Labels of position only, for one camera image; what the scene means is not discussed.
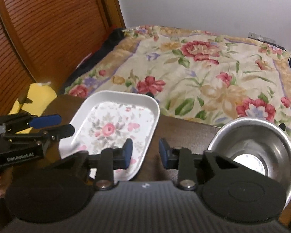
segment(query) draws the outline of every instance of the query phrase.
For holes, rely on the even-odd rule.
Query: floral tray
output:
[[[59,143],[61,158],[80,150],[99,154],[105,148],[122,147],[133,140],[133,154],[128,169],[114,171],[114,180],[130,180],[139,171],[159,119],[159,106],[150,96],[100,91],[84,101],[70,124],[72,137]],[[90,177],[95,178],[96,169]]]

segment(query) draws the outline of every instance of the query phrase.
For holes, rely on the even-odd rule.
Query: white wall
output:
[[[291,49],[291,0],[119,0],[127,27],[153,24],[248,37]]]

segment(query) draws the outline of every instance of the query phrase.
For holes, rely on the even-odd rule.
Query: brown tabletop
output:
[[[44,115],[59,114],[62,117],[62,124],[67,124],[71,121],[83,101],[83,99],[69,95],[60,95],[47,107]],[[162,167],[158,152],[158,140],[160,138],[165,137],[170,146],[187,147],[194,153],[202,153],[207,149],[218,130],[219,128],[217,127],[161,115],[141,169],[133,178],[133,181],[176,179],[176,170],[165,170]],[[60,159],[58,143],[54,143],[48,149],[45,159],[31,162],[26,167],[16,168],[15,175],[17,177],[28,171],[28,168],[41,168],[58,159]],[[280,221],[285,226],[290,224],[289,227],[291,228],[291,201],[282,212]]]

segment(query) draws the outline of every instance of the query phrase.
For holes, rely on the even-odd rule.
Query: stainless steel bowl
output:
[[[291,200],[291,141],[276,125],[256,118],[242,117],[223,126],[208,150],[277,180]]]

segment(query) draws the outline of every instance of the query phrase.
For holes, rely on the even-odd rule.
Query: metal bolt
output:
[[[182,186],[185,189],[193,189],[195,187],[196,183],[192,180],[182,180],[180,181],[180,186]]]
[[[109,180],[99,180],[96,182],[96,186],[100,189],[106,189],[108,187],[111,187],[111,182]]]

